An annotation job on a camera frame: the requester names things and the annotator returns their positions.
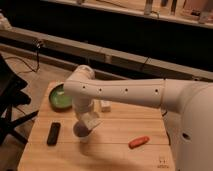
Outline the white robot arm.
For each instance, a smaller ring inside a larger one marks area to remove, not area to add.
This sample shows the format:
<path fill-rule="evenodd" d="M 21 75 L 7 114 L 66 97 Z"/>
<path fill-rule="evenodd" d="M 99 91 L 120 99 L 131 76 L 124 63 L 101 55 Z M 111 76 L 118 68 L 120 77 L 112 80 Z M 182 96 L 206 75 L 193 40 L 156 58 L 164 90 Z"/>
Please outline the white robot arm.
<path fill-rule="evenodd" d="M 176 171 L 213 171 L 213 82 L 178 79 L 98 80 L 87 65 L 64 82 L 77 119 L 99 124 L 96 99 L 162 108 L 181 115 Z"/>

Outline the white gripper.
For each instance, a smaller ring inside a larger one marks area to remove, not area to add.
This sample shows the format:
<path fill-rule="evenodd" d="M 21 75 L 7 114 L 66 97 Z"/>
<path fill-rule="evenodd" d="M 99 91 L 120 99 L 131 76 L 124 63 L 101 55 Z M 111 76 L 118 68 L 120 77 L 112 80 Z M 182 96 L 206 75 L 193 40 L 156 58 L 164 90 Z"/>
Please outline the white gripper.
<path fill-rule="evenodd" d="M 78 121 L 73 126 L 73 132 L 77 137 L 87 137 L 101 123 L 96 112 L 79 114 L 77 119 Z"/>

